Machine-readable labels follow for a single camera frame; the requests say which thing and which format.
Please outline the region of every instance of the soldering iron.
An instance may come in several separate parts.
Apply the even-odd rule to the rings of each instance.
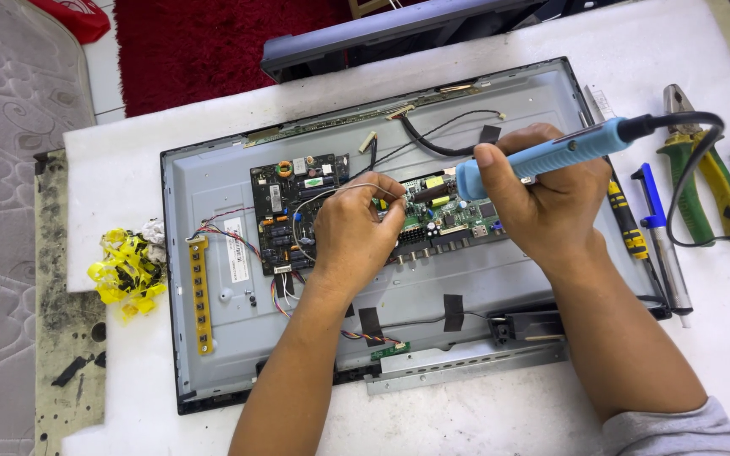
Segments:
[[[706,147],[708,150],[722,132],[723,121],[712,113],[688,111],[659,116],[645,114],[633,119],[617,117],[562,138],[513,153],[509,155],[508,159],[514,174],[518,178],[524,179],[627,149],[634,140],[651,135],[656,128],[692,122],[712,125],[711,130],[698,146]],[[468,160],[459,163],[455,170],[455,179],[419,192],[409,193],[406,198],[412,203],[423,203],[455,193],[467,201],[488,198],[480,178],[477,161]]]

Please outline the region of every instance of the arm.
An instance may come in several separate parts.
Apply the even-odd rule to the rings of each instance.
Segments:
[[[541,174],[526,187],[501,152],[560,136],[538,123],[497,146],[481,144],[474,155],[504,228],[551,282],[573,367],[599,419],[700,408],[706,395],[695,372],[624,283],[593,228],[610,180],[607,163],[596,159]]]
[[[362,183],[398,196],[405,192],[400,183],[377,173],[365,173],[348,187]],[[381,223],[373,197],[390,203]],[[318,262],[244,406],[230,455],[317,451],[343,316],[384,266],[404,220],[404,199],[371,185],[337,192],[323,202],[314,224]]]

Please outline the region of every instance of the pliers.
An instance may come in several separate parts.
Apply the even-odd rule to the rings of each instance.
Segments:
[[[672,114],[695,109],[689,103],[681,88],[677,84],[670,84],[664,88],[664,110],[667,114]],[[708,130],[700,128],[697,123],[672,125],[668,129],[669,138],[664,142],[664,147],[658,149],[658,153],[663,153],[669,157],[673,185],[677,187],[677,181],[689,161],[692,150],[697,147],[697,144],[703,139]],[[705,153],[697,168],[703,173],[711,193],[715,196],[723,231],[726,235],[730,235],[730,173],[723,161],[720,160],[714,146]],[[686,223],[686,227],[689,228],[689,233],[696,244],[704,243],[715,237],[705,212],[703,212],[700,198],[697,196],[697,184],[694,175],[681,192],[678,209],[681,211],[683,221]],[[711,247],[714,244],[712,242],[705,244],[703,247]]]

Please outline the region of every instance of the gray mattress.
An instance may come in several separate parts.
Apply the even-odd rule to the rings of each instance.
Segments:
[[[0,0],[0,454],[30,454],[35,415],[33,155],[94,124],[82,49],[23,0]]]

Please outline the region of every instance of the yellow black screwdriver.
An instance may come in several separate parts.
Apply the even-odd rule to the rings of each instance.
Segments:
[[[621,235],[624,237],[624,245],[627,246],[627,252],[639,260],[645,260],[648,256],[646,249],[646,239],[644,234],[638,228],[633,217],[633,212],[629,210],[627,199],[621,192],[618,184],[610,181],[607,185],[607,198],[613,207],[613,215],[616,216]]]

